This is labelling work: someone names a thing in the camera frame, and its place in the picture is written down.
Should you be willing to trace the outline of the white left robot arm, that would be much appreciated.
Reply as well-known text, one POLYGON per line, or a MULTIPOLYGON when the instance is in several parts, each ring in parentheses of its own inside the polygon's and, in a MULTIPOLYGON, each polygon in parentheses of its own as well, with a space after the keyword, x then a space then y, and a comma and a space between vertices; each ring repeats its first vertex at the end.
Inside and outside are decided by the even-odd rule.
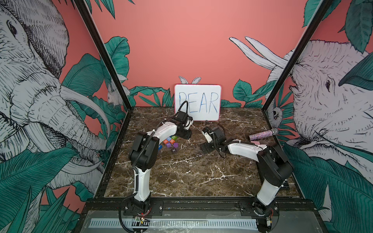
POLYGON ((130 203, 142 214, 148 213, 151 208, 150 173, 157 160, 160 143, 171 136, 189 140, 192 124, 193 117, 179 110, 172 117, 159 122, 151 131, 137 133, 129 153, 134 172, 134 191, 130 203))

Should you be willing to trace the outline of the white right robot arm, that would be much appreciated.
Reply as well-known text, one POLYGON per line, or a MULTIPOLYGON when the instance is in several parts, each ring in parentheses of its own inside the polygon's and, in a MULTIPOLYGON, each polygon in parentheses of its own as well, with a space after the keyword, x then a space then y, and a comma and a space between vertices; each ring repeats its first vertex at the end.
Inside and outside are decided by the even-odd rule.
POLYGON ((280 188, 293 173, 293 165, 276 143, 256 145, 239 139, 227 139, 224 129, 205 127, 205 143, 200 145, 204 154, 217 151, 220 155, 237 155, 256 162, 262 185, 252 209, 258 216, 268 216, 280 188))

